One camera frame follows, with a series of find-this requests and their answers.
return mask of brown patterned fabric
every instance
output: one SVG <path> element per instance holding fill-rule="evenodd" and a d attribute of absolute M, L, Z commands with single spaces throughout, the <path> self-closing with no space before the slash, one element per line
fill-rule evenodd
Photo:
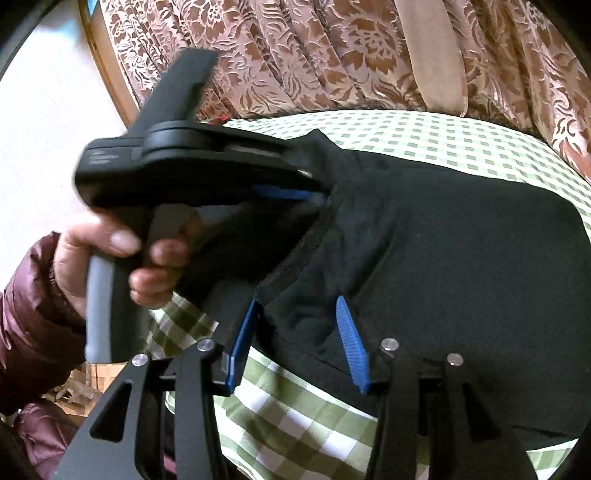
<path fill-rule="evenodd" d="M 139 105 L 181 48 L 216 48 L 199 116 L 256 118 L 426 111 L 396 8 L 409 1 L 101 4 Z M 463 59 L 466 117 L 543 138 L 591 183 L 591 81 L 554 25 L 527 0 L 441 1 Z"/>

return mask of hand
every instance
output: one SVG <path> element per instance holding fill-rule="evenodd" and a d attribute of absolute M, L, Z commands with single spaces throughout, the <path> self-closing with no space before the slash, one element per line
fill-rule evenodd
<path fill-rule="evenodd" d="M 190 247 L 202 230 L 202 223 L 195 213 L 176 238 L 152 245 L 152 264 L 129 276 L 130 295 L 134 302 L 156 309 L 170 301 L 182 269 L 189 263 Z M 129 228 L 105 211 L 86 212 L 61 235 L 53 259 L 56 283 L 84 318 L 90 247 L 97 247 L 115 257 L 130 257 L 140 251 L 142 245 Z"/>

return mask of metal screw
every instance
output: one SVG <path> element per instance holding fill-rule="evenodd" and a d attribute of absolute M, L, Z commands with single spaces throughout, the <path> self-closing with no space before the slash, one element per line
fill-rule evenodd
<path fill-rule="evenodd" d="M 213 340 L 211 340 L 211 338 L 204 338 L 203 340 L 199 340 L 199 343 L 197 344 L 197 350 L 200 352 L 209 352 L 214 347 L 214 345 L 215 343 Z"/>
<path fill-rule="evenodd" d="M 138 353 L 131 359 L 131 363 L 135 367 L 143 367 L 146 363 L 148 363 L 148 355 L 145 353 Z"/>
<path fill-rule="evenodd" d="M 384 340 L 382 340 L 382 343 L 380 343 L 380 345 L 382 346 L 382 349 L 388 353 L 395 351 L 400 346 L 398 341 L 396 341 L 393 338 L 385 338 Z"/>
<path fill-rule="evenodd" d="M 459 353 L 450 353 L 447 356 L 447 363 L 453 367 L 459 367 L 462 363 L 464 363 L 464 359 Z"/>

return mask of jacket sleeve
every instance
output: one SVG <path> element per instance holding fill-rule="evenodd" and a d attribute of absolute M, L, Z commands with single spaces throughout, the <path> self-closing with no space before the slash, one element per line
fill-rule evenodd
<path fill-rule="evenodd" d="M 56 404 L 42 398 L 29 403 L 13 428 L 41 480 L 50 480 L 77 427 Z"/>
<path fill-rule="evenodd" d="M 50 270 L 58 233 L 39 240 L 0 294 L 0 413 L 61 385 L 84 361 L 84 321 L 60 314 Z"/>

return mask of green and white gingham cloth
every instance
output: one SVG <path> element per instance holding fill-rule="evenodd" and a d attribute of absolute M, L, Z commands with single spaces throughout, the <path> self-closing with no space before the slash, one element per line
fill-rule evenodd
<path fill-rule="evenodd" d="M 591 235 L 591 187 L 545 143 L 487 122 L 406 111 L 305 113 L 231 121 L 227 127 L 294 138 L 322 130 L 342 148 L 369 150 L 443 165 L 467 173 L 520 181 L 556 192 L 577 207 Z M 210 336 L 215 322 L 187 300 L 153 312 L 147 349 L 156 358 L 178 354 Z M 174 411 L 174 395 L 167 395 Z M 251 349 L 242 384 L 217 398 L 224 455 L 252 478 L 362 479 L 376 421 L 287 372 Z M 541 479 L 568 455 L 573 442 L 528 452 Z M 417 478 L 428 477 L 427 445 L 420 442 Z"/>

